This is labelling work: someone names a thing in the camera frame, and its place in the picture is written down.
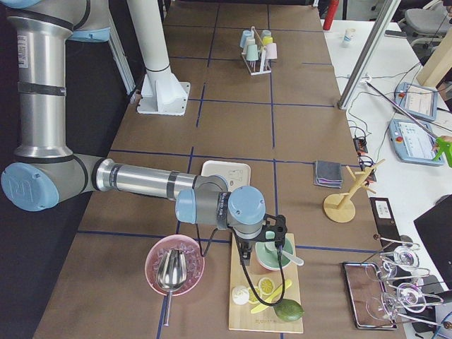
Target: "spoon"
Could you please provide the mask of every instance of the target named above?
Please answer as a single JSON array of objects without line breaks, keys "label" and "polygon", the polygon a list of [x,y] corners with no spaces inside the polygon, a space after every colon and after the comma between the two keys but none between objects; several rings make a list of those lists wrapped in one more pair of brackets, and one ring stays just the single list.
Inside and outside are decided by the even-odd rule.
[{"label": "spoon", "polygon": [[158,266],[156,281],[162,290],[168,292],[167,307],[165,310],[165,326],[170,325],[170,307],[172,293],[177,291],[186,280],[185,254],[180,249],[168,251]]},{"label": "spoon", "polygon": [[[270,252],[276,252],[276,246],[275,242],[266,242],[265,243],[266,249]],[[304,260],[301,258],[298,258],[297,256],[294,256],[293,254],[290,254],[289,252],[285,251],[284,249],[281,251],[283,256],[285,256],[287,259],[289,259],[291,262],[295,263],[298,266],[304,265]]]}]

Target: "table surface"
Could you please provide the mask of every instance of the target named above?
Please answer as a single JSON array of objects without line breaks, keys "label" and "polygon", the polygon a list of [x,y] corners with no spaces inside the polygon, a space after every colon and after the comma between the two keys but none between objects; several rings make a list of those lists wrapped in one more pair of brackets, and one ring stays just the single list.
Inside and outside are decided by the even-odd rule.
[{"label": "table surface", "polygon": [[[328,51],[341,92],[347,83],[347,79],[343,77],[352,73],[373,25],[373,22],[335,20],[330,31],[325,31]],[[356,30],[355,36],[351,43],[344,47],[342,40],[344,32],[348,28]],[[397,23],[390,23],[388,29],[400,30]],[[422,66],[414,67],[405,75],[405,72],[418,63],[419,59],[406,39],[383,37],[370,59],[365,74],[373,78],[371,83],[381,92],[391,93],[388,96],[392,99],[392,93],[402,77],[404,77],[403,81],[419,84],[416,75]],[[371,188],[377,193],[369,192],[369,196],[388,198],[399,234],[406,234],[422,246],[422,240],[413,221],[433,207],[440,197],[452,192],[451,169],[447,164],[430,167],[401,162],[386,135],[386,128],[393,118],[394,112],[391,104],[381,97],[366,93],[376,94],[366,85],[359,84],[348,105],[347,117],[351,126],[358,125],[371,133],[367,136],[369,156],[375,161],[377,159],[386,160],[378,168],[377,182],[371,184]],[[441,98],[439,98],[438,106],[448,109]],[[365,124],[356,117],[367,123],[367,129]],[[396,114],[394,118],[406,119],[402,114]],[[435,123],[451,129],[452,117],[448,112],[439,110]],[[451,134],[435,125],[432,125],[432,129],[439,136]],[[438,281],[443,281],[423,246],[417,253],[420,257],[420,267],[428,268]],[[445,284],[441,284],[441,286],[447,290]],[[406,326],[405,330],[408,338],[414,338],[412,326]]]},{"label": "table surface", "polygon": [[[270,29],[278,44],[271,75],[251,77],[238,47],[243,29]],[[110,157],[118,163],[200,174],[206,160],[243,162],[267,212],[283,214],[294,234],[304,333],[308,338],[362,338],[354,327],[343,261],[361,261],[379,248],[363,190],[346,224],[329,220],[323,200],[337,189],[314,186],[314,161],[357,169],[347,117],[318,13],[310,6],[172,4],[164,24],[172,71],[191,82],[183,117],[136,113],[129,105]],[[201,238],[212,227],[201,225]],[[218,232],[199,284],[172,303],[162,326],[162,296],[144,276],[145,258],[161,238],[196,238],[177,222],[174,203],[125,192],[95,192],[66,258],[35,338],[299,338],[229,331],[230,233]],[[404,338],[366,331],[366,338]]]}]

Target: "cutting board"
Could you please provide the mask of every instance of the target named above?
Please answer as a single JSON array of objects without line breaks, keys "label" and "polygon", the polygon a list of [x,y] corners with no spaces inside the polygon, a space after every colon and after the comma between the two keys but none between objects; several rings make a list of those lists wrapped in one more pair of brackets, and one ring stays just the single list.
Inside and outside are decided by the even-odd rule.
[{"label": "cutting board", "polygon": [[[286,241],[289,240],[295,248],[294,235],[292,233],[286,234]],[[275,282],[275,288],[281,285],[281,273],[278,270],[268,270],[262,267],[256,259],[256,252],[253,251],[251,255],[251,262],[246,267],[251,281],[255,286],[258,285],[262,277],[269,277]],[[300,304],[299,296],[299,282],[298,282],[298,266],[290,263],[288,267],[284,268],[285,279],[292,280],[292,286],[285,291],[285,299],[293,299]],[[230,276],[230,301],[229,301],[229,329],[236,331],[260,331],[260,332],[277,332],[277,333],[303,333],[303,318],[297,321],[285,322],[280,320],[272,307],[266,310],[251,314],[251,309],[258,304],[247,303],[245,305],[236,305],[232,301],[231,291],[238,285],[249,286],[240,265],[239,253],[237,245],[232,242],[231,253],[231,276]]]}]

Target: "pink bowl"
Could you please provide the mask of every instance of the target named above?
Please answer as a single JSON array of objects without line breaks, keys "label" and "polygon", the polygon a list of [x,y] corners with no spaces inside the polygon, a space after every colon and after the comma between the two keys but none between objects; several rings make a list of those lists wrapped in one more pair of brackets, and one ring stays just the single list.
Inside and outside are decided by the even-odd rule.
[{"label": "pink bowl", "polygon": [[166,295],[167,293],[156,283],[155,276],[162,257],[170,249],[180,249],[185,254],[186,282],[173,293],[173,296],[182,295],[198,284],[204,272],[204,258],[199,253],[199,245],[194,239],[182,234],[173,234],[161,239],[150,249],[144,265],[144,273],[154,291]]}]

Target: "brown table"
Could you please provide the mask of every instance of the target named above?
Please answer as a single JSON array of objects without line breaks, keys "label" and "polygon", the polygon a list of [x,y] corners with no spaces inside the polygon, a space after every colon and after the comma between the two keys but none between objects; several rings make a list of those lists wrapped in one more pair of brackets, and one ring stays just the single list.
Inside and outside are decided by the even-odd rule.
[{"label": "brown table", "polygon": [[[279,59],[271,75],[251,77],[239,57],[243,29],[271,29]],[[304,334],[227,329],[230,234],[219,232],[200,283],[174,298],[162,327],[162,296],[144,276],[145,258],[162,237],[196,237],[178,223],[174,203],[124,192],[95,192],[83,217],[36,339],[52,338],[403,338],[356,330],[343,261],[359,261],[379,244],[367,195],[357,214],[337,224],[322,211],[337,190],[313,185],[313,161],[356,166],[345,113],[318,13],[310,6],[176,2],[164,24],[173,73],[192,84],[183,117],[128,108],[110,157],[116,162],[200,174],[206,160],[245,162],[268,213],[283,214],[294,233]],[[343,170],[344,187],[352,181]],[[210,227],[202,227],[208,237]]]}]

